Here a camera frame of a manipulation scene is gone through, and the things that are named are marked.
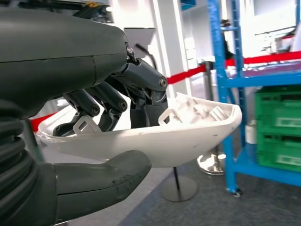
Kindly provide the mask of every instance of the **blue metal shelf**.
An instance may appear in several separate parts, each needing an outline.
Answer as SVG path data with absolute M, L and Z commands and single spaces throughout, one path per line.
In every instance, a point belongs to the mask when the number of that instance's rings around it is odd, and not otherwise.
M 256 145 L 247 144 L 235 163 L 235 172 L 273 180 L 281 183 L 301 186 L 300 173 L 257 165 Z
M 280 73 L 277 75 L 266 74 L 256 77 L 243 77 L 228 79 L 226 87 L 252 87 L 252 86 L 280 86 L 301 84 L 301 72 Z
M 231 0 L 232 23 L 234 28 L 223 29 L 232 30 L 234 33 L 235 50 L 235 65 L 237 74 L 228 78 L 225 70 L 225 53 L 222 29 L 220 27 L 220 6 L 218 0 L 208 0 L 210 34 L 215 57 L 217 83 L 219 100 L 228 102 L 228 90 L 238 88 L 239 106 L 241 109 L 242 120 L 240 126 L 242 148 L 237 161 L 234 160 L 232 139 L 229 136 L 223 141 L 226 158 L 226 182 L 227 190 L 232 193 L 238 191 L 236 173 L 247 174 L 259 178 L 274 180 L 277 182 L 301 186 L 301 173 L 290 172 L 281 169 L 259 166 L 256 163 L 256 146 L 245 142 L 245 125 L 247 112 L 245 105 L 244 87 L 254 86 L 276 86 L 301 84 L 301 61 L 286 63 L 282 65 L 270 65 L 265 70 L 257 68 L 253 71 L 244 71 L 243 53 L 241 47 L 241 33 L 240 26 L 239 0 Z M 300 0 L 296 0 L 296 24 L 300 20 Z

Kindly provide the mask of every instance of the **stanchion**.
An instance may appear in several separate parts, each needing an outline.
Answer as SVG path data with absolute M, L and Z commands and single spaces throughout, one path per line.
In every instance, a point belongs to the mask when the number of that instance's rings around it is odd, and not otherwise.
M 206 62 L 206 71 L 204 73 L 204 85 L 206 97 L 208 100 L 213 101 L 213 92 L 212 90 L 211 68 L 210 62 Z M 197 159 L 198 165 L 204 173 L 210 175 L 223 175 L 225 173 L 226 155 L 221 150 L 221 146 L 217 146 L 209 150 Z
M 178 176 L 174 167 L 174 177 L 166 180 L 161 186 L 163 198 L 170 202 L 183 202 L 192 198 L 198 190 L 195 181 L 183 176 Z

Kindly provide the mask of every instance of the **robotic hand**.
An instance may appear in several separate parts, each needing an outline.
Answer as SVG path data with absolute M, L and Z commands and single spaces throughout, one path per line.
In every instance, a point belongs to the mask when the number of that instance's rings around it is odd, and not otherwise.
M 0 225 L 48 226 L 102 210 L 127 198 L 150 170 L 149 160 L 140 151 L 100 165 L 38 164 L 18 137 L 23 131 L 18 120 L 35 115 L 46 101 L 62 94 L 69 94 L 69 101 L 86 97 L 89 107 L 82 108 L 80 101 L 74 105 L 96 114 L 95 103 L 87 92 L 101 93 L 104 89 L 99 84 L 109 75 L 131 68 L 123 31 L 46 11 L 10 8 L 0 9 L 0 31 Z M 143 65 L 136 62 L 137 68 Z M 120 74 L 114 79 L 121 81 Z M 149 95 L 150 86 L 140 80 L 134 84 Z M 150 94 L 163 92 L 154 90 Z
M 131 47 L 127 46 L 127 52 L 127 63 L 125 67 L 111 74 L 105 82 L 86 89 L 105 109 L 98 125 L 103 132 L 113 130 L 127 108 L 126 101 L 116 90 L 131 98 L 132 129 L 158 126 L 158 117 L 168 107 L 167 79 L 145 61 L 136 58 Z M 73 126 L 82 115 L 97 115 L 100 110 L 88 93 L 81 90 L 65 94 L 64 97 L 75 108 L 77 114 L 71 122 L 56 127 L 54 135 L 74 134 Z

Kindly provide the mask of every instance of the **blue shelf post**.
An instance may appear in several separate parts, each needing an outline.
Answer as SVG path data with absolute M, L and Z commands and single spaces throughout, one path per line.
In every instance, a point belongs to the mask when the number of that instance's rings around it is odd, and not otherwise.
M 296 0 L 296 26 L 300 21 L 300 0 Z
M 234 43 L 235 51 L 235 66 L 237 71 L 237 77 L 244 77 L 244 57 L 242 54 L 242 43 L 241 43 L 241 30 L 240 22 L 240 5 L 239 0 L 231 1 L 232 14 L 233 19 L 233 26 L 235 28 L 234 32 Z M 247 111 L 245 105 L 245 95 L 244 88 L 238 88 L 238 102 L 242 113 L 242 119 L 241 124 L 241 142 L 241 146 L 245 146 L 245 125 L 247 122 Z
M 213 40 L 212 45 L 216 61 L 219 100 L 222 103 L 228 103 L 228 89 L 226 88 L 227 75 L 225 70 L 225 53 L 220 28 L 219 0 L 208 0 L 208 9 L 210 33 Z M 223 141 L 223 148 L 226 156 L 226 181 L 227 190 L 232 193 L 236 192 L 237 187 L 232 136 L 224 139 Z

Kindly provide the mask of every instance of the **stacked crate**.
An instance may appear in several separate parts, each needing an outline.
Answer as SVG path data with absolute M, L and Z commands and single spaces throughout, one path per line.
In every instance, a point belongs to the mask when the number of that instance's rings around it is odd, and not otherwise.
M 301 86 L 263 87 L 255 100 L 257 163 L 301 172 Z

